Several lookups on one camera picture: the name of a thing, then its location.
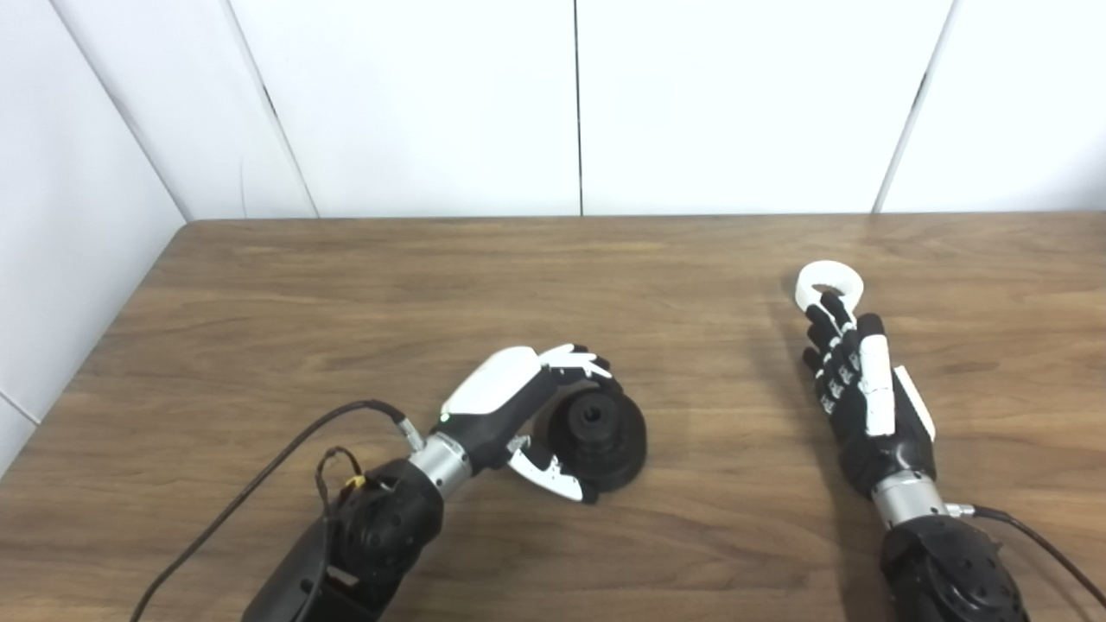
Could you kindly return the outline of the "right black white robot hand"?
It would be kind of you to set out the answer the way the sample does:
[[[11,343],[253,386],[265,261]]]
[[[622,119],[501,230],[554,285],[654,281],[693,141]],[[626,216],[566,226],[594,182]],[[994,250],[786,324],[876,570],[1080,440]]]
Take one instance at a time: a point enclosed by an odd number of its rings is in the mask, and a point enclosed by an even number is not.
[[[881,317],[853,317],[832,291],[804,314],[810,345],[803,362],[836,440],[842,476],[866,498],[897,473],[935,479],[933,436],[893,369]]]

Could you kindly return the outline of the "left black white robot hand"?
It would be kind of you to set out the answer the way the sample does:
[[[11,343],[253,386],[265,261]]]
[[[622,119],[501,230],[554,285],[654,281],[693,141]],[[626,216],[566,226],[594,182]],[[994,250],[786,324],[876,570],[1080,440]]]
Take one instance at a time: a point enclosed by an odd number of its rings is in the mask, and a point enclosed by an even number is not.
[[[432,438],[459,450],[460,463],[471,478],[510,467],[547,493],[573,502],[595,504],[595,488],[570,473],[545,442],[521,435],[562,387],[581,382],[601,388],[620,386],[608,361],[580,344],[562,344],[545,352],[529,346],[502,349],[487,357],[445,401]]]

